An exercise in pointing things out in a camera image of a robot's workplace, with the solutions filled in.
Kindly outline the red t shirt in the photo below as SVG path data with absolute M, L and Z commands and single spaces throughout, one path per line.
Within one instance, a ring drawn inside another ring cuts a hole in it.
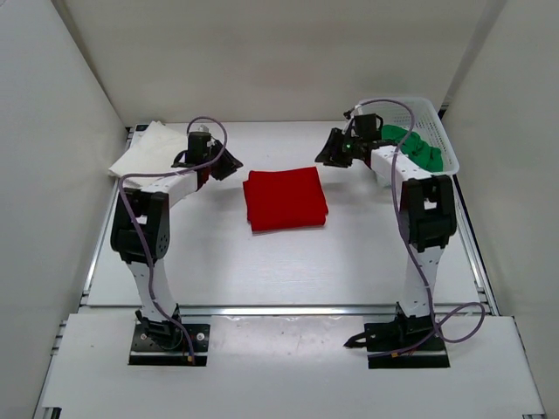
M 328 205 L 317 167 L 249 172 L 243 182 L 254 233 L 321 227 Z

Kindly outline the white t shirt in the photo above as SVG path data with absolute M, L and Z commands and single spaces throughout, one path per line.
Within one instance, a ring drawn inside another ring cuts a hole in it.
M 140 137 L 132 141 L 129 149 L 108 169 L 115 177 L 130 173 L 156 174 L 171 170 L 176 156 L 187 147 L 187 136 L 152 121 L 140 132 Z

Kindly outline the green t shirt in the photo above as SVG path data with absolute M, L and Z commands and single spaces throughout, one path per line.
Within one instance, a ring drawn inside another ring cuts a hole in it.
M 395 143 L 399 143 L 407 132 L 407 129 L 394 125 L 384 125 L 381 130 L 383 140 Z M 441 150 L 429 145 L 415 132 L 410 134 L 402 147 L 400 147 L 400 150 L 424 170 L 432 173 L 444 170 Z

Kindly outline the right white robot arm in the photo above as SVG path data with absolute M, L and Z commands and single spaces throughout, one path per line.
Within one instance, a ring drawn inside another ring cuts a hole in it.
M 315 161 L 337 168 L 363 161 L 393 188 L 397 227 L 408 248 L 398 304 L 408 319 L 392 327 L 392 338 L 401 348 L 411 349 L 424 338 L 422 325 L 411 318 L 431 314 L 439 261 L 457 229 L 453 187 L 448 175 L 434 175 L 397 151 L 395 141 L 382 138 L 382 128 L 380 116 L 357 115 L 345 128 L 330 131 Z

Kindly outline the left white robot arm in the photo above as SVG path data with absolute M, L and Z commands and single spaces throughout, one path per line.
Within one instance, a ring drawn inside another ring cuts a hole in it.
M 170 210 L 200 190 L 210 178 L 218 181 L 243 167 L 205 126 L 187 134 L 187 146 L 160 178 L 148 175 L 148 184 L 130 188 L 118 183 L 110 244 L 132 272 L 141 300 L 136 312 L 141 324 L 153 327 L 153 339 L 173 349 L 183 339 L 180 312 L 167 280 L 164 257 L 170 245 Z

